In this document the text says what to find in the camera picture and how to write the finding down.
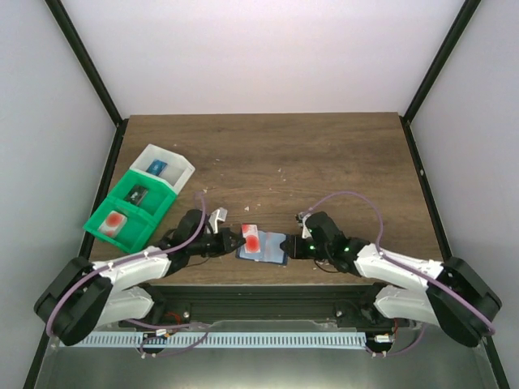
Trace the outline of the blue card holder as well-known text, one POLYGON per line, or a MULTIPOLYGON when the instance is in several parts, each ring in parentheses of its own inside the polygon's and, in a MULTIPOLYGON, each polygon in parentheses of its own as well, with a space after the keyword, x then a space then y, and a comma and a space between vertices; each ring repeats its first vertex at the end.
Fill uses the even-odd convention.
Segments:
POLYGON ((285 240, 285 234, 259 231, 261 251, 259 254, 247 254, 244 246, 238 248, 237 259, 254 261, 257 263, 270 263, 285 266, 288 258, 280 249, 280 243, 285 240))

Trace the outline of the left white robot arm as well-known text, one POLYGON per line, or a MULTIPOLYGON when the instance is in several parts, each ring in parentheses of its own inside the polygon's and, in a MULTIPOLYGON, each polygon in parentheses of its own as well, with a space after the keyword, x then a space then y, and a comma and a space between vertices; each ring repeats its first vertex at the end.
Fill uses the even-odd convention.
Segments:
POLYGON ((183 321, 164 322, 166 301, 149 283, 188 267, 191 257, 230 254, 246 242, 242 233, 219 227, 225 209, 208 215, 191 209, 155 244, 108 261, 71 259, 36 300, 35 314, 48 336, 67 346, 99 327, 117 322, 155 331, 175 331, 183 321))

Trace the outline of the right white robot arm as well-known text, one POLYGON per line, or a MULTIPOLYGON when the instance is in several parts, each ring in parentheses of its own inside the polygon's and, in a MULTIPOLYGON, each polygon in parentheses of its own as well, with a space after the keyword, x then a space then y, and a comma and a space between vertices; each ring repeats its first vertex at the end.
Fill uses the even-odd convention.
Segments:
POLYGON ((476 346, 494 333, 502 301, 463 259, 416 259, 378 243, 346 236, 326 212, 301 214, 299 235, 280 244, 291 259, 331 264, 338 272, 377 279, 381 289, 369 318, 404 318, 437 326, 457 343, 476 346))

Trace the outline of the black VIP card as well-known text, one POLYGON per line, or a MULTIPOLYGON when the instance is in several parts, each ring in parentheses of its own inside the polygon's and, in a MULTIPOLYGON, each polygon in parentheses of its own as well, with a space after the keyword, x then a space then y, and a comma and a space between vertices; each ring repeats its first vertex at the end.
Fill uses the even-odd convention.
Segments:
POLYGON ((138 206, 145 195, 148 193, 148 189, 141 185, 134 185, 131 190, 127 193, 124 200, 135 206, 138 206))

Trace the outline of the blue card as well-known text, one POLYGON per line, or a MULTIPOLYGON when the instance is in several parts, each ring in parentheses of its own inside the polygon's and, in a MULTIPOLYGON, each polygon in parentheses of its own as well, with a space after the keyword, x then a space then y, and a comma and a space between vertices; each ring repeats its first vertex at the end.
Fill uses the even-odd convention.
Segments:
POLYGON ((153 175, 160 177, 160 175, 163 173, 163 171, 167 168, 168 164, 164 162, 163 160, 155 159, 146 169, 146 172, 153 175))

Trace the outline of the red white card in bin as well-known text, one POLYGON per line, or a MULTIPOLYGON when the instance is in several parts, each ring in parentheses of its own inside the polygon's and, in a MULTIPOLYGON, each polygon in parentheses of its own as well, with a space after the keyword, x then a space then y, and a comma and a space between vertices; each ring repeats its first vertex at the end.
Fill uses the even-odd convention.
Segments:
POLYGON ((116 237, 127 222, 127 217, 120 212, 111 211, 98 228, 107 237, 116 237))

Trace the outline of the green bin lower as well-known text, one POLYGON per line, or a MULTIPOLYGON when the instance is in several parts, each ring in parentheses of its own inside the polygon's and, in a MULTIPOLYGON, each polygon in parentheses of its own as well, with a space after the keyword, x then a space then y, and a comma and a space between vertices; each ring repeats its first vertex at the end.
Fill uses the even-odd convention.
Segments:
POLYGON ((107 198, 84 224, 84 230, 125 253, 141 251, 157 227, 143 209, 122 199, 107 198))

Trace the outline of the green bin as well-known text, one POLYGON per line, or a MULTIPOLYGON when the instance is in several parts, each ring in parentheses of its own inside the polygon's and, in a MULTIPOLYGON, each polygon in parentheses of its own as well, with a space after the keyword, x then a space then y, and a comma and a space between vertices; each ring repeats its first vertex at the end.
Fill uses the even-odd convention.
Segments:
POLYGON ((177 194, 155 176, 127 170, 109 192, 109 198, 149 214, 160 221, 177 198, 177 194))
POLYGON ((141 251, 157 227, 143 209, 122 199, 107 198, 84 224, 84 230, 125 253, 141 251))

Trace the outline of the green bin upper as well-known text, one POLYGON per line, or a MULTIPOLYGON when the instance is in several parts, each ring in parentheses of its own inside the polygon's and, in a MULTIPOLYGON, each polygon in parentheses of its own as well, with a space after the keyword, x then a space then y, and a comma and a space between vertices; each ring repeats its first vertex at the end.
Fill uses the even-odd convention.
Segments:
POLYGON ((109 192, 109 198, 149 214, 160 221, 177 198, 177 194, 155 176, 127 170, 109 192))

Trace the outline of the white plastic bin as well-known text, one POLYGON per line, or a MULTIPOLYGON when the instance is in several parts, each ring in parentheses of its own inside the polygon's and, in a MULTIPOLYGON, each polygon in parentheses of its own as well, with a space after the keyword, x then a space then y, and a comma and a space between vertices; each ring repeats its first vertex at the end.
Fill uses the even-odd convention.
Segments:
POLYGON ((164 183, 178 195, 195 167, 185 156, 149 144, 131 164, 130 170, 164 183))

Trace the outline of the black aluminium front rail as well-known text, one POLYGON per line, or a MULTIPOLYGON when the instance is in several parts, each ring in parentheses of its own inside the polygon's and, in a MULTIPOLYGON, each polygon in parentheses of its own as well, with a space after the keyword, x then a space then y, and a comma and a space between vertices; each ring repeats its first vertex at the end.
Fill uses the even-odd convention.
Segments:
POLYGON ((143 321, 155 325, 220 321, 309 320, 360 331, 405 328, 404 318, 383 318, 370 303, 378 284, 295 286, 152 286, 159 314, 143 321))

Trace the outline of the left black frame post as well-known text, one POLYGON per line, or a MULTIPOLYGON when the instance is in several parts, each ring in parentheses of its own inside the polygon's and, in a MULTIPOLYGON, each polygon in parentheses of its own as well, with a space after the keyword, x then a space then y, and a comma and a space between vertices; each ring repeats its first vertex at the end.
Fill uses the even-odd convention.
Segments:
POLYGON ((92 60, 86 46, 84 45, 71 17, 69 16, 62 1, 45 0, 45 5, 49 8, 68 45, 71 47, 76 59, 81 65, 83 72, 92 85, 110 120, 116 127, 120 127, 124 120, 119 113, 114 100, 109 94, 97 67, 92 60))

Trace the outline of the black frame post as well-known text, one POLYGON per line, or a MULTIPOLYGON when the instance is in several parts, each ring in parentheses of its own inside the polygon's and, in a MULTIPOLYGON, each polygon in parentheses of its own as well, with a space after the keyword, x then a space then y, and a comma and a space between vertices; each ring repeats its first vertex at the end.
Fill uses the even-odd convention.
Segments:
POLYGON ((116 127, 120 127, 124 120, 119 113, 114 100, 109 94, 97 67, 92 60, 86 46, 84 45, 71 17, 69 16, 62 1, 45 0, 45 5, 49 8, 68 45, 71 47, 76 59, 81 65, 83 72, 92 85, 110 120, 116 127))
POLYGON ((456 48, 458 41, 461 39, 480 3, 481 0, 465 0, 462 3, 460 10, 457 12, 456 17, 450 25, 440 47, 436 51, 426 74, 419 84, 416 93, 411 99, 408 108, 405 113, 400 116, 403 126, 409 126, 418 114, 418 111, 425 102, 429 92, 435 84, 435 81, 440 76, 447 60, 456 48))

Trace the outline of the right black frame post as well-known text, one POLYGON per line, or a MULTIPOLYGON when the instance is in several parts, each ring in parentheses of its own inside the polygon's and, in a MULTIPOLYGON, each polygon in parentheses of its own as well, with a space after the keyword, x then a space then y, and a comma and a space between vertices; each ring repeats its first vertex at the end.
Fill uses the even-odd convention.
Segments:
POLYGON ((456 17, 450 25, 440 47, 436 51, 426 74, 419 84, 416 93, 411 99, 408 108, 405 113, 400 116, 403 126, 409 126, 418 114, 418 111, 425 102, 429 92, 435 84, 435 81, 440 76, 447 60, 456 48, 458 41, 461 39, 480 3, 481 0, 465 0, 462 3, 460 10, 457 12, 456 17))

